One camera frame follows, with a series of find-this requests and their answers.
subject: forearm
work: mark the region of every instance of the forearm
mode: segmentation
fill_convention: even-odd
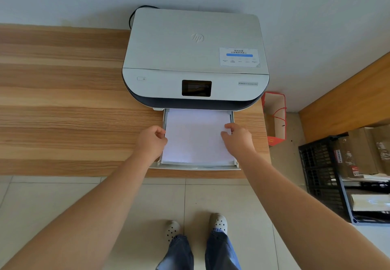
[[[4,269],[101,268],[149,164],[142,156],[131,156],[38,233]]]
[[[258,154],[237,159],[301,269],[390,268],[390,260],[353,226]]]

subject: black plastic crate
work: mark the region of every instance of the black plastic crate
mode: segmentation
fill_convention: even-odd
[[[307,190],[350,223],[390,223],[387,211],[351,210],[333,150],[333,142],[346,135],[329,136],[298,147]],[[362,182],[361,189],[390,193],[390,184]]]

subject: jeans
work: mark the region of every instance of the jeans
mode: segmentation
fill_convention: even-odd
[[[241,270],[238,258],[227,235],[214,228],[207,240],[204,257],[206,270]],[[156,270],[193,270],[194,256],[187,237],[177,235]]]

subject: leg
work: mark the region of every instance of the leg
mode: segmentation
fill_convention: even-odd
[[[210,236],[207,240],[206,270],[241,270],[237,255],[227,237],[226,218],[219,213],[210,216]]]
[[[168,240],[168,252],[158,264],[156,270],[193,270],[194,257],[187,237],[180,234],[181,228],[177,222],[172,221],[165,232]]]

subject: black display screen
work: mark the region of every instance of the black display screen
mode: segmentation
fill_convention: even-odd
[[[211,95],[211,81],[183,80],[181,82],[181,95],[209,97]]]

